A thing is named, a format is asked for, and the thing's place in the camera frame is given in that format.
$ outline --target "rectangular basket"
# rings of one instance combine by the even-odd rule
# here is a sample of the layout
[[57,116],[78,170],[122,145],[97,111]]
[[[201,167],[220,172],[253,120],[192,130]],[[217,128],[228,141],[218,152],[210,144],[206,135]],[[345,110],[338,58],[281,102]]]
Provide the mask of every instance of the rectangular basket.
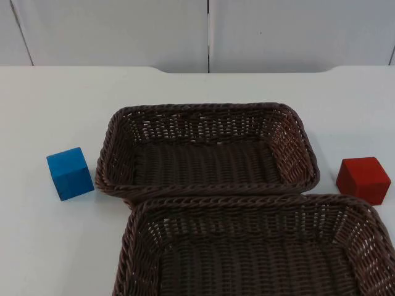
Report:
[[96,170],[100,190],[131,204],[300,193],[318,180],[301,120],[277,103],[125,107],[109,123]]
[[113,296],[395,295],[394,261],[355,197],[159,198],[129,218]]

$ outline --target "white table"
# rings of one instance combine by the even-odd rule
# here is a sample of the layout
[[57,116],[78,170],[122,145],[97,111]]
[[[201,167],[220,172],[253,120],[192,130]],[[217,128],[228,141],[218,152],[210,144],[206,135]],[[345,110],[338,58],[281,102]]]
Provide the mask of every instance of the white table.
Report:
[[[98,191],[61,202],[45,157],[80,146],[91,174],[126,105],[289,104],[337,192],[342,158],[376,156],[395,178],[395,67],[324,73],[168,74],[146,67],[0,67],[0,294],[109,295],[129,210]],[[395,241],[394,186],[381,218]]]

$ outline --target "blue cube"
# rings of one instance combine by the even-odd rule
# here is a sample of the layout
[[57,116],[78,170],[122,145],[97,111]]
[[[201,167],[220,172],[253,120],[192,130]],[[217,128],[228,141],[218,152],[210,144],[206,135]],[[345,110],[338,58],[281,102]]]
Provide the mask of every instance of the blue cube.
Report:
[[61,200],[94,190],[81,148],[47,156],[47,162]]

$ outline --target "red cube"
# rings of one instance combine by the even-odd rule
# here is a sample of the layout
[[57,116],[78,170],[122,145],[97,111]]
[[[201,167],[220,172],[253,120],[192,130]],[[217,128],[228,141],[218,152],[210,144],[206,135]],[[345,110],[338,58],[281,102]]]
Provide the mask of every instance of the red cube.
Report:
[[349,158],[341,162],[336,185],[342,194],[381,205],[391,180],[376,157]]

